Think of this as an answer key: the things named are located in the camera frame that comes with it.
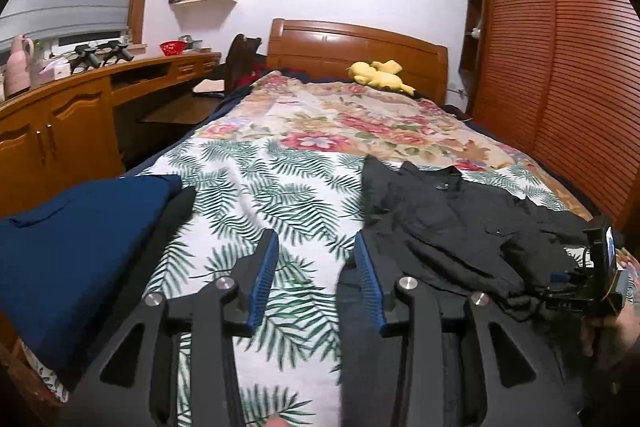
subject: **wooden headboard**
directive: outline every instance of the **wooden headboard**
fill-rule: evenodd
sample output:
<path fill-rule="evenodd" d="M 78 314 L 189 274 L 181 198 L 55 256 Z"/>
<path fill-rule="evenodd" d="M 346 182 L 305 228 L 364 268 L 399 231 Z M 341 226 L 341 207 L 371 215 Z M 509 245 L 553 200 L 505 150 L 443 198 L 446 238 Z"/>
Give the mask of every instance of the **wooden headboard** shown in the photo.
<path fill-rule="evenodd" d="M 442 105 L 447 94 L 447 49 L 398 33 L 320 21 L 274 19 L 267 67 L 296 68 L 312 78 L 346 77 L 354 62 L 395 60 L 402 81 Z"/>

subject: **stuffed animal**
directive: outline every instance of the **stuffed animal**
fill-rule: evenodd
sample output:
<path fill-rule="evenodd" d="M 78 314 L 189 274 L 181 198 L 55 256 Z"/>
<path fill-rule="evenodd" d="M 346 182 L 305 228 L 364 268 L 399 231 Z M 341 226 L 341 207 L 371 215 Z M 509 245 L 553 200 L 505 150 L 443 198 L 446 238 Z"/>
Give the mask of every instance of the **stuffed animal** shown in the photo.
<path fill-rule="evenodd" d="M 413 96 L 415 89 L 402 83 L 396 75 L 402 71 L 400 64 L 390 60 L 386 64 L 373 62 L 370 66 L 366 62 L 356 62 L 348 69 L 349 78 L 363 86 L 400 90 Z"/>

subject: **red basket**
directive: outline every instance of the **red basket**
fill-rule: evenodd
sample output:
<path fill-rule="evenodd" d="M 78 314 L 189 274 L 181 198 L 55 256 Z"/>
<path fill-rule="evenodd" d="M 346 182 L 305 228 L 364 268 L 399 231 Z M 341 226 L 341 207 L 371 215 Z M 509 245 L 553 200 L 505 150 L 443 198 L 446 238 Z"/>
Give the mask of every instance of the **red basket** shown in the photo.
<path fill-rule="evenodd" d="M 186 47 L 187 43 L 182 41 L 168 41 L 160 44 L 160 49 L 165 57 L 180 55 Z"/>

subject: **metal screw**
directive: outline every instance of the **metal screw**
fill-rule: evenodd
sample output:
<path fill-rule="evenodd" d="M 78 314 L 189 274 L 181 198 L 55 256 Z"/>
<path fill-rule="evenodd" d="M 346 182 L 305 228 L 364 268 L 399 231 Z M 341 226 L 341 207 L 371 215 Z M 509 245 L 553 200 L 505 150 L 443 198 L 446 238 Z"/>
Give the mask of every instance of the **metal screw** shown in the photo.
<path fill-rule="evenodd" d="M 403 290 L 413 290 L 418 285 L 418 281 L 413 277 L 402 277 L 398 280 L 398 284 Z"/>
<path fill-rule="evenodd" d="M 145 295 L 145 304 L 147 306 L 158 306 L 163 299 L 164 299 L 164 296 L 161 293 L 158 293 L 158 292 L 148 293 Z"/>
<path fill-rule="evenodd" d="M 489 295 L 483 292 L 473 292 L 471 294 L 471 302 L 476 306 L 486 306 L 489 304 Z"/>
<path fill-rule="evenodd" d="M 216 286 L 220 290 L 228 290 L 229 288 L 233 288 L 236 281 L 231 279 L 231 277 L 221 277 L 216 281 Z"/>

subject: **pink pitcher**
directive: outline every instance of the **pink pitcher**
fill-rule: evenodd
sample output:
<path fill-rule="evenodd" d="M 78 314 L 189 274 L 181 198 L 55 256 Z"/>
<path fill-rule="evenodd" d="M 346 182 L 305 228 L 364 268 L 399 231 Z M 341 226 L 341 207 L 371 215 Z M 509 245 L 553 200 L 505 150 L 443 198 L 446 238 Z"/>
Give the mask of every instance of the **pink pitcher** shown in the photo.
<path fill-rule="evenodd" d="M 11 43 L 11 55 L 6 64 L 4 95 L 11 95 L 31 87 L 30 68 L 33 57 L 33 41 L 16 35 Z"/>

